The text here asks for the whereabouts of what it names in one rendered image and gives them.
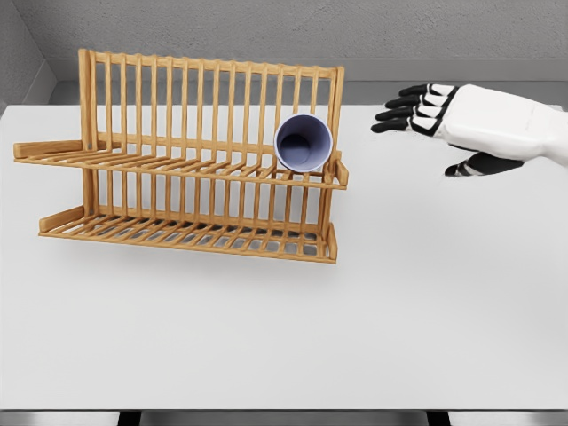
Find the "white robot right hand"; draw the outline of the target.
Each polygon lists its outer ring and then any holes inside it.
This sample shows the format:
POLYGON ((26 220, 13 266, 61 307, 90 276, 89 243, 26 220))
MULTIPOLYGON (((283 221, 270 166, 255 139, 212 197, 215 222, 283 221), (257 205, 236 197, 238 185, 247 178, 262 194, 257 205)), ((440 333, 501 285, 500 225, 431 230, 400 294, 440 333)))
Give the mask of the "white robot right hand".
POLYGON ((411 130, 473 153, 449 166, 447 177, 493 175, 542 154, 558 113, 540 102, 474 84, 425 83, 401 90, 375 116, 374 133, 411 130))

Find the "lavender blue cup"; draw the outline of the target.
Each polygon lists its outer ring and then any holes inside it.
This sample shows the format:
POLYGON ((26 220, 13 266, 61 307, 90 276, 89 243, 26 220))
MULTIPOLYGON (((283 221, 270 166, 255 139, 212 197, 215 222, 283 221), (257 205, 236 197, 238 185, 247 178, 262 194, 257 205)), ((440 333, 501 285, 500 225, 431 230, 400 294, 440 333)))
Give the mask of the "lavender blue cup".
POLYGON ((274 136, 280 163, 299 173, 319 169, 332 152, 329 127, 313 114, 294 114, 283 121, 274 136))

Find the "wooden two-tier dish rack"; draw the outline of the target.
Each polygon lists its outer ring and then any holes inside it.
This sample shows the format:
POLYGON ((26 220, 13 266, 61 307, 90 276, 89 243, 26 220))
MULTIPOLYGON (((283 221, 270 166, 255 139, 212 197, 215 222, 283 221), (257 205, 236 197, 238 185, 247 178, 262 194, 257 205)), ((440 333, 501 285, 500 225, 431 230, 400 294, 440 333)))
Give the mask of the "wooden two-tier dish rack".
POLYGON ((80 206, 43 236, 332 264, 333 192, 349 172, 333 149, 288 169, 275 136, 292 115, 336 137, 342 67, 79 52, 81 136, 17 143, 21 163, 78 168, 80 206))

